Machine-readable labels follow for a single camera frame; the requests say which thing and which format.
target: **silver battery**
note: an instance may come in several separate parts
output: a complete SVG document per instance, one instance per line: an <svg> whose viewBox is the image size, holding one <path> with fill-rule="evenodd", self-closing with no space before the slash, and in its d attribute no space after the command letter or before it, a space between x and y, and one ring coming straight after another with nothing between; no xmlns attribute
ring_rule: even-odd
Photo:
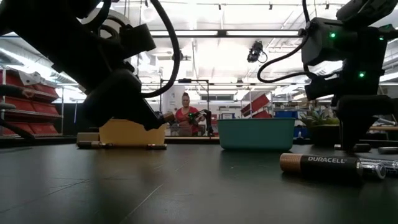
<svg viewBox="0 0 398 224"><path fill-rule="evenodd" d="M391 177L398 177L398 161L387 160L387 159L365 159L359 158L361 163L372 162L375 164L382 164L386 169L386 175Z"/></svg>
<svg viewBox="0 0 398 224"><path fill-rule="evenodd" d="M386 177L386 168L381 163L362 162L363 176L372 179L382 180Z"/></svg>

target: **red shelf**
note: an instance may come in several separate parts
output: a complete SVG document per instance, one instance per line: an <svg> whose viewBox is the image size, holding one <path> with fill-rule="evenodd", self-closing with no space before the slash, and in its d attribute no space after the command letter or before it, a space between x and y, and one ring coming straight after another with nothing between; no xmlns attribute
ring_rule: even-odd
<svg viewBox="0 0 398 224"><path fill-rule="evenodd" d="M253 118L271 118L272 116L267 111L261 111L253 115Z"/></svg>
<svg viewBox="0 0 398 224"><path fill-rule="evenodd" d="M58 134L53 124L30 123L29 126L35 134Z"/></svg>
<svg viewBox="0 0 398 224"><path fill-rule="evenodd" d="M257 99L253 100L251 103L251 110L252 112L256 112L257 110L261 109L262 107L266 106L269 103L269 100L265 94L261 95ZM250 115L250 104L246 105L242 110L243 116Z"/></svg>
<svg viewBox="0 0 398 224"><path fill-rule="evenodd" d="M34 90L33 87L28 88L28 86L17 86L17 85L10 85L10 86L15 86L15 87L21 88L23 90L30 90L30 91L34 92L35 93L35 95L33 96L34 101L51 103L54 100L59 98L57 93L50 94L50 93L46 93L46 92L42 92L42 91L37 91L37 90Z"/></svg>
<svg viewBox="0 0 398 224"><path fill-rule="evenodd" d="M16 110L35 112L35 108L33 107L33 105L30 102L30 100L23 100L23 99L19 99L19 98L6 96L5 103L9 103L9 104L15 105L16 106Z"/></svg>
<svg viewBox="0 0 398 224"><path fill-rule="evenodd" d="M55 105L51 104L51 102L59 98L55 88L41 83L25 86L21 81L19 72L13 70L7 70L6 72L6 85L33 91L35 95L31 99L6 96L5 103L15 105L16 109L6 110L4 114L5 120L36 137L61 136L62 134L59 134L53 125L56 119L62 118ZM7 138L18 137L7 128L3 129L2 134Z"/></svg>
<svg viewBox="0 0 398 224"><path fill-rule="evenodd" d="M7 85L14 85L14 86L19 86L19 87L24 87L33 90L34 87L32 85L25 86L23 82L21 81L21 78L19 78L19 73L17 71L13 70L7 70L6 73L6 84Z"/></svg>

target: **woman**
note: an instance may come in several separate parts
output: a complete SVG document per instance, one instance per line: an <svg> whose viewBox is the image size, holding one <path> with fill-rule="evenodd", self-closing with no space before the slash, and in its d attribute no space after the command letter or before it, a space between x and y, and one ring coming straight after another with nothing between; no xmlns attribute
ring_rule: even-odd
<svg viewBox="0 0 398 224"><path fill-rule="evenodd" d="M198 109L189 106L190 98L188 93L182 95L182 107L175 113L175 118L180 125L180 130L178 134L180 136L197 136L199 132L199 127L194 124L189 123L189 114L199 112ZM199 116L196 118L197 122L204 121L204 116Z"/></svg>

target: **copper battery cap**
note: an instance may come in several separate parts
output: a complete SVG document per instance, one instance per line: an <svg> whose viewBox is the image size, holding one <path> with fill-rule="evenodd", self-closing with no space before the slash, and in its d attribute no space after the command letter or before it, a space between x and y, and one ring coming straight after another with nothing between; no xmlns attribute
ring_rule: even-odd
<svg viewBox="0 0 398 224"><path fill-rule="evenodd" d="M169 113L166 113L166 114L163 115L163 119L167 123L167 122L170 122L170 121L174 121L175 120L175 116L174 116L173 113L169 112Z"/></svg>
<svg viewBox="0 0 398 224"><path fill-rule="evenodd" d="M301 172L300 161L302 154L283 153L280 155L280 168L284 172Z"/></svg>

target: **blue bin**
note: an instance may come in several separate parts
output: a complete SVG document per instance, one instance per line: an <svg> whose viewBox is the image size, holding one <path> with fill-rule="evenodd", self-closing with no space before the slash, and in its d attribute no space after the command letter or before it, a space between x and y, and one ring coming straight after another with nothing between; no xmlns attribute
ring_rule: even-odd
<svg viewBox="0 0 398 224"><path fill-rule="evenodd" d="M302 128L297 128L297 127L295 127L294 128L294 134L293 134L293 136L295 137L295 138L297 138L298 136L299 136L299 133L301 132L301 135L303 136L303 132L302 132Z"/></svg>
<svg viewBox="0 0 398 224"><path fill-rule="evenodd" d="M293 118L293 111L276 111L276 118Z"/></svg>
<svg viewBox="0 0 398 224"><path fill-rule="evenodd" d="M293 145L294 118L218 120L224 149L288 151Z"/></svg>

